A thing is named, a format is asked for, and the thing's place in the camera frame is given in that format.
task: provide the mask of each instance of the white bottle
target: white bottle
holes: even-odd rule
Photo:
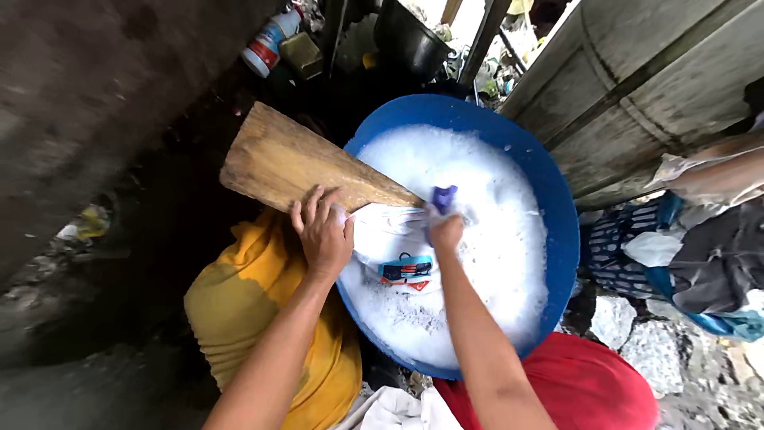
[[[241,58],[259,77],[267,77],[279,62],[279,43],[299,30],[302,19],[303,11],[298,6],[272,17],[252,43],[241,52]]]

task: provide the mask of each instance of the foam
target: foam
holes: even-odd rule
[[[409,125],[375,138],[358,158],[422,199],[456,185],[468,226],[459,259],[517,348],[535,339],[546,304],[546,228],[523,171],[476,133]],[[456,369],[441,290],[395,292],[354,257],[340,274],[359,318],[403,360]]]

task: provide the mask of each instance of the red cloth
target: red cloth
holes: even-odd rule
[[[559,430],[653,430],[658,403],[642,375],[590,340],[552,333],[523,361],[528,380]],[[465,430],[481,430],[462,381],[433,378]]]

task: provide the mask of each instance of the metal rod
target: metal rod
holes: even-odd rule
[[[517,55],[515,48],[512,47],[510,39],[507,37],[507,34],[504,33],[503,28],[499,28],[499,37],[501,37],[501,41],[504,42],[504,46],[507,47],[507,50],[510,52],[512,58],[515,59],[515,65],[518,69],[520,69],[520,74],[524,74],[528,69],[525,67],[525,64],[523,64],[523,59]]]

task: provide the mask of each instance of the yellow cloth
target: yellow cloth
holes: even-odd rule
[[[268,208],[231,232],[236,243],[202,270],[185,297],[189,323],[221,391],[306,271],[299,238],[283,214]],[[345,417],[360,389],[357,329],[332,291],[281,428],[329,428]]]

